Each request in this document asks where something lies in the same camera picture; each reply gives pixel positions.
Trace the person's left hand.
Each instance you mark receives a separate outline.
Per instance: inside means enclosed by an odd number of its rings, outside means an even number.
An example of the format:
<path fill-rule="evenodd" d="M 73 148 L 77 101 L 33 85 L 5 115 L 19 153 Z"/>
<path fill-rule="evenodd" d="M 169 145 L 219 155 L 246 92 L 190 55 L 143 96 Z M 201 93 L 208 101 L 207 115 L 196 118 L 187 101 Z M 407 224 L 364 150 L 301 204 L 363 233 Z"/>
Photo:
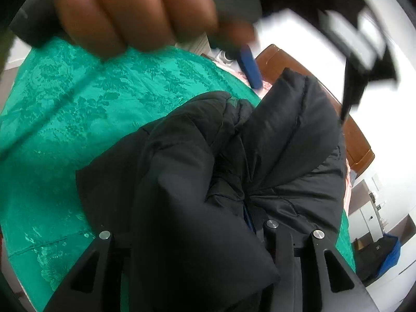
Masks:
<path fill-rule="evenodd" d="M 54 0 L 54 6 L 70 41 L 103 59 L 204 33 L 236 49 L 256 38 L 251 24 L 218 16 L 213 0 Z"/>

